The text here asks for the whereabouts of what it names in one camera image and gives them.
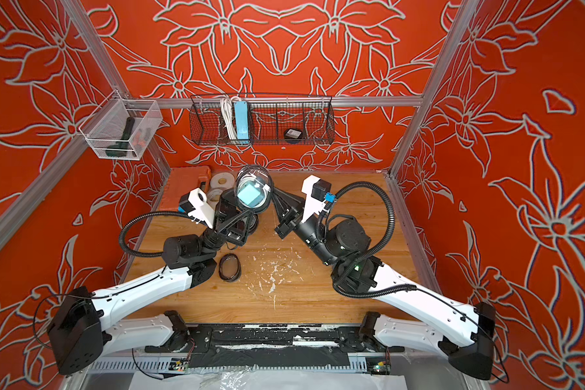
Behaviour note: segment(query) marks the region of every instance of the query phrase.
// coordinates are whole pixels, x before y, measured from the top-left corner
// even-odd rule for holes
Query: wire mesh basket
[[[163,121],[155,100],[139,100],[147,109],[126,108],[131,101],[113,91],[78,127],[99,158],[140,160]]]
[[[198,145],[329,145],[334,142],[334,110],[329,96],[239,95],[248,103],[249,139],[244,140],[232,140],[228,136],[220,100],[231,96],[235,94],[191,96],[192,141]]]

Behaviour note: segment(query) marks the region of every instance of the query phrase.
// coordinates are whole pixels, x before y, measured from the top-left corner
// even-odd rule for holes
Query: roll of tape
[[[216,174],[210,180],[210,188],[211,189],[216,188],[216,189],[221,189],[221,190],[227,190],[227,189],[231,189],[232,187],[234,187],[234,175],[232,175],[228,172]]]
[[[220,188],[211,189],[206,194],[206,203],[208,203],[210,205],[210,207],[214,208],[217,205],[217,203],[219,203],[219,198],[220,198],[222,193],[223,193],[223,190],[221,190]]]

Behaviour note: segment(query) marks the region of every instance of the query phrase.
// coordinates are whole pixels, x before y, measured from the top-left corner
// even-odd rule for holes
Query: clear plastic basket
[[[156,133],[163,115],[156,100],[148,109],[129,109],[131,100],[121,98],[113,91],[80,125],[78,130],[85,136],[95,154],[101,159],[140,160]],[[126,121],[134,118],[131,132],[124,132]]]

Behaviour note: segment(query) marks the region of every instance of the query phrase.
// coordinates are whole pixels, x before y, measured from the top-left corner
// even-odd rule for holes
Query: floral pattern
[[[480,2],[397,175],[442,291],[497,309],[516,388],[585,389],[585,47],[561,31],[584,39],[585,2]]]
[[[0,2],[0,215],[109,91],[58,0]]]
[[[87,176],[92,170],[94,176]],[[128,259],[117,246],[121,225],[109,220],[150,211],[162,182],[147,153],[143,162],[114,163],[88,150],[0,252],[0,389],[58,388],[62,377],[54,355],[32,336],[35,309],[51,294],[118,283]],[[100,194],[114,191],[121,192],[122,207],[119,202],[114,209],[104,207]],[[95,213],[87,213],[94,205]],[[130,245],[136,244],[138,232],[135,227]],[[13,273],[21,269],[22,258],[35,262],[37,270]],[[61,296],[43,301],[34,318],[45,343],[44,331],[62,301]]]
[[[419,95],[459,8],[447,0],[424,6],[414,0],[173,0],[140,4],[135,13],[120,0],[83,4],[131,93],[143,98]],[[425,34],[419,34],[422,25]],[[156,141],[172,167],[235,169],[259,160],[284,170],[388,168],[405,130],[398,123],[413,113],[403,107],[338,110],[338,136],[329,148],[282,148],[195,145],[186,110],[164,111],[171,126],[158,130]],[[367,131],[349,131],[352,122]]]
[[[0,1],[0,215],[109,92],[59,0]],[[120,228],[108,221],[149,211],[162,180],[148,153],[138,163],[113,163],[88,150],[3,248],[0,389],[60,386],[54,355],[33,339],[32,321],[47,342],[43,331],[63,297],[44,298],[114,284],[125,263]],[[121,206],[102,208],[113,191]]]

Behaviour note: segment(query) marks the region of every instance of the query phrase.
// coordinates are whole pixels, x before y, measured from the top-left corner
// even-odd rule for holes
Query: black rubber band
[[[233,259],[233,258],[236,259],[236,263],[238,264],[238,270],[236,271],[236,273],[234,275],[226,278],[225,276],[223,276],[223,263],[225,263],[226,261]],[[230,283],[238,280],[238,278],[241,277],[241,261],[238,260],[238,256],[236,256],[233,253],[223,255],[223,257],[219,260],[219,277],[222,280],[228,281]]]

